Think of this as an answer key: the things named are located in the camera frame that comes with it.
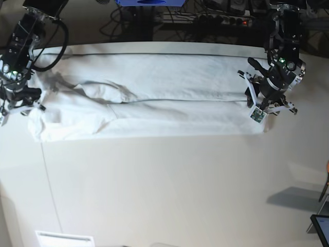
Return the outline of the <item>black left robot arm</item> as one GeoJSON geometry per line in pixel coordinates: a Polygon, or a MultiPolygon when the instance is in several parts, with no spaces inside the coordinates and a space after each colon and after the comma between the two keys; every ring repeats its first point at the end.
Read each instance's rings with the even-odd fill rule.
{"type": "Polygon", "coordinates": [[[246,91],[248,104],[262,111],[270,105],[287,106],[284,93],[299,84],[306,71],[306,64],[299,57],[300,10],[306,9],[306,1],[270,1],[269,5],[272,9],[267,26],[269,38],[264,44],[269,68],[248,58],[248,63],[262,75],[251,80],[251,89],[246,91]]]}

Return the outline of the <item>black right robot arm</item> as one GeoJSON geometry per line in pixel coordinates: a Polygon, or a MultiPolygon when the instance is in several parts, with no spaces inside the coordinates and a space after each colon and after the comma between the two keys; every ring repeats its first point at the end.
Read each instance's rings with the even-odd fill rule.
{"type": "Polygon", "coordinates": [[[24,1],[28,11],[17,23],[1,56],[1,109],[9,110],[33,107],[40,99],[42,90],[28,86],[34,72],[52,69],[64,55],[69,41],[67,26],[60,19],[60,13],[68,1],[24,1]],[[45,37],[45,20],[64,32],[64,42],[55,60],[46,67],[38,67],[36,62],[41,55],[34,55],[34,49],[45,37]]]}

